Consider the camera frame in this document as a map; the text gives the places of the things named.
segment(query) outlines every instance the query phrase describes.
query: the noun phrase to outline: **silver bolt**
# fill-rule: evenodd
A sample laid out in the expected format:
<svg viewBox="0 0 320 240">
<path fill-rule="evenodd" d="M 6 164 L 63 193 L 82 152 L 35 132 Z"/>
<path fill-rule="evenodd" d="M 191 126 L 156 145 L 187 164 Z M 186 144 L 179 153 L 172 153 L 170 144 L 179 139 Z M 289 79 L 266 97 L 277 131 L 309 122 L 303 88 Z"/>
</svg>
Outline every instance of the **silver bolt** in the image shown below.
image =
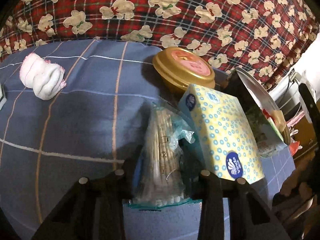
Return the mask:
<svg viewBox="0 0 320 240">
<path fill-rule="evenodd" d="M 115 171 L 115 174 L 116 174 L 117 176 L 122 176 L 122 175 L 124 174 L 124 170 L 123 170 L 123 169 L 116 170 L 116 171 Z"/>
<path fill-rule="evenodd" d="M 202 176 L 205 176 L 205 177 L 210 176 L 210 171 L 208 171 L 208 170 L 202 170 L 200 173 Z"/>
<path fill-rule="evenodd" d="M 88 178 L 86 177 L 82 177 L 81 179 L 79 179 L 80 184 L 86 184 L 87 182 L 88 182 Z"/>
<path fill-rule="evenodd" d="M 244 178 L 238 178 L 237 182 L 241 185 L 244 185 L 246 183 L 246 180 Z"/>
</svg>

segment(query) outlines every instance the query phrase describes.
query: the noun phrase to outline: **tissue box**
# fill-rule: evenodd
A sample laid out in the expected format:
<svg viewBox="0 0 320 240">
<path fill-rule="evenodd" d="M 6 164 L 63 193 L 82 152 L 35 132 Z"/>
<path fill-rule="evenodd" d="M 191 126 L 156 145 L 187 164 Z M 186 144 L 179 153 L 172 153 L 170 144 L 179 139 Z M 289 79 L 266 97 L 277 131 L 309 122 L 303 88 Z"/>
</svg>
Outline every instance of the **tissue box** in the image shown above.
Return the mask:
<svg viewBox="0 0 320 240">
<path fill-rule="evenodd" d="M 236 97 L 191 84 L 179 109 L 196 131 L 192 151 L 206 169 L 220 178 L 243 177 L 249 183 L 264 177 L 257 144 Z"/>
</svg>

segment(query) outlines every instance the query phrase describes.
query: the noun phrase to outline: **white stripe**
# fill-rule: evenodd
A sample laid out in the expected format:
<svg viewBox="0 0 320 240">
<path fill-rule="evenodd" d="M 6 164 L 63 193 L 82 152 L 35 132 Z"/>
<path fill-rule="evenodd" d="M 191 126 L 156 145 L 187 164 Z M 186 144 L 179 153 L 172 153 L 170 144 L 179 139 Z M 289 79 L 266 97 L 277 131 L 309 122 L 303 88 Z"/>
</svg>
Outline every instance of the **white stripe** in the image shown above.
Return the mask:
<svg viewBox="0 0 320 240">
<path fill-rule="evenodd" d="M 35 153 L 39 153 L 39 150 L 33 149 L 33 148 L 29 148 L 29 147 L 25 147 L 25 146 L 21 146 L 21 145 L 17 145 L 11 142 L 7 142 L 3 139 L 0 139 L 1 142 L 10 145 L 12 147 L 18 148 L 18 149 L 22 149 L 22 150 L 26 150 L 29 152 L 35 152 Z M 109 159 L 103 159 L 103 158 L 93 158 L 93 157 L 86 157 L 86 156 L 76 156 L 76 155 L 69 155 L 69 154 L 62 154 L 62 153 L 49 153 L 49 152 L 44 152 L 41 151 L 42 155 L 46 155 L 46 156 L 55 156 L 55 157 L 60 157 L 60 158 L 67 158 L 67 159 L 74 159 L 74 160 L 81 160 L 81 161 L 90 161 L 90 162 L 100 162 L 100 163 L 124 163 L 124 160 L 109 160 Z"/>
<path fill-rule="evenodd" d="M 98 56 L 98 55 L 92 55 L 92 56 L 90 56 L 89 58 L 79 57 L 79 56 L 71 56 L 71 57 L 48 56 L 48 57 L 43 57 L 43 58 L 73 58 L 73 57 L 81 58 L 81 59 L 84 59 L 84 60 L 87 60 L 87 59 L 89 59 L 89 58 L 91 58 L 91 57 L 100 57 L 100 58 L 106 58 L 106 59 L 121 60 L 120 58 L 104 57 L 104 56 Z M 128 59 L 124 59 L 123 61 L 136 62 L 136 63 L 143 63 L 143 64 L 152 65 L 152 63 L 144 62 L 144 61 L 138 61 L 138 60 L 128 60 Z M 7 66 L 0 67 L 0 69 L 6 68 L 6 67 L 9 67 L 9 66 L 18 65 L 18 64 L 21 64 L 21 63 L 22 63 L 22 62 L 18 62 L 18 63 L 15 63 L 15 64 L 9 64 L 9 65 L 7 65 Z"/>
</svg>

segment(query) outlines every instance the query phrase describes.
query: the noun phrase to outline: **gold lid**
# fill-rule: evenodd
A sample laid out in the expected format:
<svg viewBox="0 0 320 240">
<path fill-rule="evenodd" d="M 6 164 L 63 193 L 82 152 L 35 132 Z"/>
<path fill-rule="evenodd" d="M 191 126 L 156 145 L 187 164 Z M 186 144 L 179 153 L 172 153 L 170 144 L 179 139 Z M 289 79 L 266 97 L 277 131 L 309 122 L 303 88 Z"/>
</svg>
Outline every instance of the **gold lid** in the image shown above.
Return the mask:
<svg viewBox="0 0 320 240">
<path fill-rule="evenodd" d="M 178 47 L 169 47 L 153 57 L 153 66 L 169 83 L 181 90 L 190 84 L 214 88 L 214 71 L 199 56 Z"/>
</svg>

